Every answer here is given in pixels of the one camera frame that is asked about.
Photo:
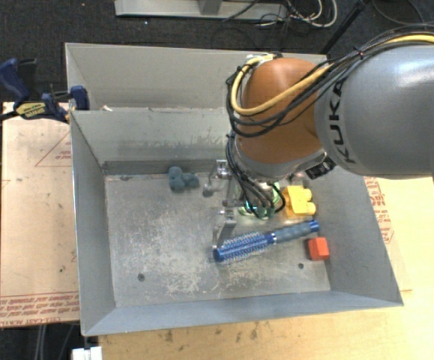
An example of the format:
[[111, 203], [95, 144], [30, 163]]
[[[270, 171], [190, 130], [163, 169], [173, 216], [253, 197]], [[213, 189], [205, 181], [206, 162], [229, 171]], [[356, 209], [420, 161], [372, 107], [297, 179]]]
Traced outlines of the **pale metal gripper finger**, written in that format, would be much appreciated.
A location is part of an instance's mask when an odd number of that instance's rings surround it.
[[233, 208], [224, 208], [217, 212], [214, 228], [212, 231], [211, 249], [223, 245], [223, 243], [232, 237], [234, 228], [237, 225], [235, 210]]
[[216, 159], [208, 180], [203, 186], [202, 194], [204, 197], [212, 197], [216, 192], [221, 192], [232, 178], [229, 162], [226, 159]]

